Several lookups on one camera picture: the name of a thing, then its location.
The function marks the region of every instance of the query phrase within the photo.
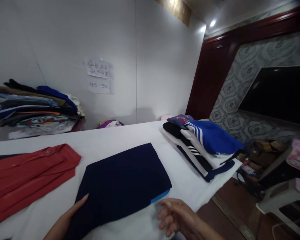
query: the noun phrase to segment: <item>stack of folded clothes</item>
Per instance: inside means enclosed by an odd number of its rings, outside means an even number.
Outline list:
[[[80,101],[48,86],[37,89],[10,79],[0,86],[0,127],[20,127],[30,135],[70,131],[85,116]]]
[[[195,121],[191,116],[182,114],[167,121],[162,132],[207,182],[234,166],[233,158],[237,157],[243,144],[219,125]]]

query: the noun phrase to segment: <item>red shirt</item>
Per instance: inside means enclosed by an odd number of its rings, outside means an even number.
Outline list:
[[[0,160],[0,222],[72,178],[80,159],[62,144]]]

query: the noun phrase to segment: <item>white wall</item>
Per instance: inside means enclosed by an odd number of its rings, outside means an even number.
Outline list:
[[[137,121],[184,114],[197,68],[204,23],[187,27],[160,4],[137,1]]]
[[[135,124],[184,113],[202,24],[192,18],[187,28],[154,0],[0,0],[0,85],[13,78],[77,96],[86,129],[110,117]],[[114,95],[89,93],[93,77],[83,65],[89,57],[113,63]],[[147,66],[159,75],[148,76]],[[9,131],[0,128],[0,141]]]

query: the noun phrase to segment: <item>finger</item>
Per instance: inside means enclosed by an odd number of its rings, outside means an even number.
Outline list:
[[[167,199],[164,199],[160,202],[160,205],[161,206],[164,206],[166,205],[166,202],[171,202],[171,203],[177,203],[177,204],[183,204],[183,201],[181,199],[177,199],[177,198],[167,198]]]
[[[171,234],[173,234],[173,233],[176,232],[177,230],[178,230],[178,226],[177,226],[176,223],[170,224],[170,226],[169,226],[169,228],[168,228],[168,230],[167,230],[167,232],[166,232],[166,236],[167,236],[167,237],[170,237]]]
[[[163,218],[165,218],[166,216],[168,216],[169,215],[169,209],[167,208],[167,207],[165,207],[165,208],[163,208],[161,211],[160,211],[160,213],[159,213],[159,215],[158,215],[158,219],[163,219]]]
[[[170,211],[175,212],[181,216],[185,216],[187,214],[187,211],[181,205],[178,205],[175,202],[166,202],[166,206]]]
[[[83,204],[87,201],[89,196],[89,193],[85,195],[80,201],[76,202],[66,213],[67,217],[72,217],[78,210],[79,208],[82,207]]]
[[[164,229],[165,227],[168,227],[173,222],[174,222],[173,216],[172,215],[168,215],[160,223],[159,229]]]

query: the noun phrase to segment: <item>hand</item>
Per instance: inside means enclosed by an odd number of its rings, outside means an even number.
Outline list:
[[[87,201],[89,194],[85,195],[80,201],[66,211],[52,226],[43,240],[62,240],[70,225],[71,217]]]
[[[202,220],[186,203],[180,199],[168,198],[161,201],[160,205],[165,207],[158,215],[158,219],[162,220],[159,228],[167,229],[167,237],[177,231],[181,231],[188,238],[191,238],[189,234],[196,233]]]

